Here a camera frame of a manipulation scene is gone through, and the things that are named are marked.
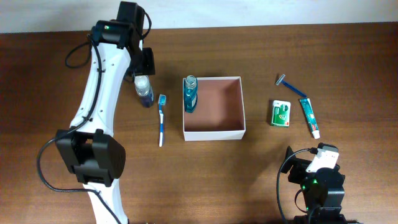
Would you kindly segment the clear blue spray bottle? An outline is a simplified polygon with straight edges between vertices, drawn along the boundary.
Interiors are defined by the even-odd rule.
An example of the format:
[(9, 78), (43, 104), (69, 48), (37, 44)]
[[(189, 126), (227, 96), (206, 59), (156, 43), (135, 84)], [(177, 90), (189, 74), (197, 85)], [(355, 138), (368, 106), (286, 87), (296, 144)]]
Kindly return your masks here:
[(147, 75), (135, 76), (134, 84), (143, 107), (150, 108), (154, 104), (154, 92)]

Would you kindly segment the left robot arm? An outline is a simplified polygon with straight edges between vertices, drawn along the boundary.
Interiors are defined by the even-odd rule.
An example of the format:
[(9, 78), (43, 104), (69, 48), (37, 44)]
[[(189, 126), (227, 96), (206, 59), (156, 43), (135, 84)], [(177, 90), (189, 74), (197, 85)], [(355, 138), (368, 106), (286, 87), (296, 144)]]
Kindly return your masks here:
[(87, 192), (97, 223), (128, 223), (119, 189), (126, 151), (113, 138), (114, 113), (124, 77), (154, 75), (151, 48), (143, 46), (149, 15), (136, 2), (123, 1), (117, 17), (98, 21), (88, 36), (90, 74), (68, 130), (59, 129), (55, 145), (69, 173)]

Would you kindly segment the teal mouthwash bottle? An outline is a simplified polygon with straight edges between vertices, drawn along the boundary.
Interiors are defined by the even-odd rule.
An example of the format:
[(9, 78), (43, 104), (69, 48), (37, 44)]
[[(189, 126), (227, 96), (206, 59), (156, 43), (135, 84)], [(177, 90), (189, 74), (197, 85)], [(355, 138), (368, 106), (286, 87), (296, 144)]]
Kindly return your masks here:
[(197, 106), (198, 81), (193, 75), (189, 75), (184, 81), (184, 107), (187, 113), (193, 113)]

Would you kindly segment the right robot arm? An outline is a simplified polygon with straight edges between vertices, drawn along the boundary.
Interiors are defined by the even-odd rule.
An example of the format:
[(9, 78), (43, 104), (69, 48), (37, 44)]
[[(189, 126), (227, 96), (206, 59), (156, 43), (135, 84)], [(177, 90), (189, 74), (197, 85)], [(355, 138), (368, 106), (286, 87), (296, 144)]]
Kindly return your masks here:
[(340, 173), (338, 157), (338, 148), (324, 143), (296, 152), (291, 147), (286, 149), (285, 159), (278, 173), (288, 174), (288, 181), (300, 186), (296, 194), (303, 195), (305, 209), (301, 210), (303, 215), (295, 216), (292, 220), (283, 217), (285, 223), (358, 222), (346, 219), (341, 213), (341, 203), (345, 196), (345, 176)]

